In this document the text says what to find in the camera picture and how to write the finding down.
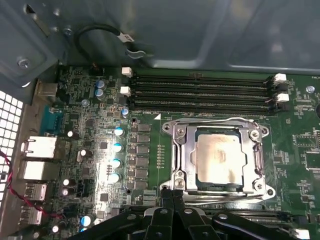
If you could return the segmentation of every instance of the red wire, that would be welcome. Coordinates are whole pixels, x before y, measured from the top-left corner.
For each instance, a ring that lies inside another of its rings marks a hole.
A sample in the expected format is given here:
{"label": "red wire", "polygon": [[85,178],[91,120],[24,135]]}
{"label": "red wire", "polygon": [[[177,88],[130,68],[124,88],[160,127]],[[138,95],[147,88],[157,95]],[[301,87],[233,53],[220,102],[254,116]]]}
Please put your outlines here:
{"label": "red wire", "polygon": [[[5,160],[5,163],[6,163],[9,167],[11,167],[11,166],[10,166],[10,160],[8,159],[7,155],[6,155],[4,152],[2,152],[1,150],[0,150],[0,156],[3,157],[4,160]],[[10,174],[9,174],[7,180],[6,180],[8,184],[10,184],[10,182],[12,181],[13,175],[14,175],[14,171],[13,171],[13,169],[12,169],[12,167],[11,167]],[[11,193],[12,195],[14,195],[14,196],[18,197],[19,199],[21,199],[22,201],[24,201],[29,207],[35,208],[36,210],[42,212],[42,214],[43,214],[44,216],[49,216],[49,217],[52,217],[52,218],[59,218],[59,219],[63,218],[63,215],[61,215],[61,214],[48,213],[48,212],[46,212],[43,208],[34,205],[34,204],[33,204],[32,202],[30,202],[26,197],[18,194],[17,191],[13,189],[12,184],[9,185],[8,189],[9,189],[9,191],[10,191],[10,193]]]}

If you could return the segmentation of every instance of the perforated metal panel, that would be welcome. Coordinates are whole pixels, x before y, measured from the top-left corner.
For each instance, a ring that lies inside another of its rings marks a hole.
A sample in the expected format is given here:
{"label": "perforated metal panel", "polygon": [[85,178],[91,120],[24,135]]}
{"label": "perforated metal panel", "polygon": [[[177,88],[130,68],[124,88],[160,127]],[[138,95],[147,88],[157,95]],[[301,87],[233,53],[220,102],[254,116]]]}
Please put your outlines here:
{"label": "perforated metal panel", "polygon": [[[18,136],[23,103],[0,91],[0,149],[11,161]],[[4,198],[9,167],[0,156],[0,207]]]}

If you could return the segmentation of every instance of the green circuit board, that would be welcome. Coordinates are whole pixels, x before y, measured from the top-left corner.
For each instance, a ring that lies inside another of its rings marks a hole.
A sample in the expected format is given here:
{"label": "green circuit board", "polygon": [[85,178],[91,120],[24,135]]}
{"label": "green circuit board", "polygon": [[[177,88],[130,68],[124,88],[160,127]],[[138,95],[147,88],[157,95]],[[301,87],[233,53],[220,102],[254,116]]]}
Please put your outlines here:
{"label": "green circuit board", "polygon": [[[168,69],[135,69],[143,75],[189,76],[195,71]],[[208,78],[266,79],[270,74],[229,73],[202,71]],[[86,67],[65,67],[60,70],[59,82],[67,89],[70,100],[62,108],[63,118],[59,136],[68,139],[68,131],[75,131],[80,140],[70,142],[68,157],[62,162],[60,179],[72,178],[90,180],[88,196],[62,197],[62,183],[57,182],[54,209],[68,204],[77,205],[78,216],[94,215],[98,224],[119,214],[124,205],[158,206],[159,185],[170,178],[172,142],[171,136],[162,131],[162,125],[179,118],[227,119],[244,117],[267,126],[270,134],[263,139],[264,172],[266,183],[276,190],[276,197],[257,204],[226,203],[210,206],[212,209],[246,209],[289,211],[308,218],[313,239],[320,236],[320,119],[316,107],[320,102],[320,77],[287,75],[289,106],[287,112],[274,115],[238,115],[190,112],[165,112],[156,110],[131,111],[127,118],[121,114],[122,105],[116,101],[123,76],[121,68],[104,68],[101,75],[90,75]],[[104,100],[94,96],[95,83],[106,84]],[[314,93],[307,93],[306,87],[315,87]],[[89,106],[82,106],[82,100],[89,100]],[[139,126],[149,130],[139,131]],[[116,127],[125,134],[117,137]],[[146,136],[145,143],[137,138]],[[113,145],[119,143],[123,151],[115,153]],[[147,164],[137,165],[137,146],[148,151],[138,153],[147,158]],[[77,160],[81,149],[89,149],[93,157]],[[112,160],[121,161],[121,167],[114,169]],[[119,173],[121,180],[111,184],[110,175]],[[70,219],[70,229],[47,239],[61,239],[80,231],[79,217]]]}

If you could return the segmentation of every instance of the motherboard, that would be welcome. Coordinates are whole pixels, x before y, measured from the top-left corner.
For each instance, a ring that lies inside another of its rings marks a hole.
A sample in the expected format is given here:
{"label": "motherboard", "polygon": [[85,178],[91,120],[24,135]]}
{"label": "motherboard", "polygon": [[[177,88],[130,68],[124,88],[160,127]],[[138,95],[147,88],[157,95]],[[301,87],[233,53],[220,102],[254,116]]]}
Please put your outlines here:
{"label": "motherboard", "polygon": [[206,214],[320,236],[320,77],[63,67],[42,136],[65,141],[46,240],[184,190]]}

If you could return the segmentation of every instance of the cpu socket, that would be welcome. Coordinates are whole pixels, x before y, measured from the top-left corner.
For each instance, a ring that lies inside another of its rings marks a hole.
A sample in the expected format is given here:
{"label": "cpu socket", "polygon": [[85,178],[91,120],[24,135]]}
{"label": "cpu socket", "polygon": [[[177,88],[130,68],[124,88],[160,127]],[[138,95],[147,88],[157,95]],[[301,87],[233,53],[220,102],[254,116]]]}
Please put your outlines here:
{"label": "cpu socket", "polygon": [[266,184],[263,138],[269,129],[252,119],[181,118],[166,122],[172,136],[171,179],[160,188],[183,190],[189,205],[273,198]]}

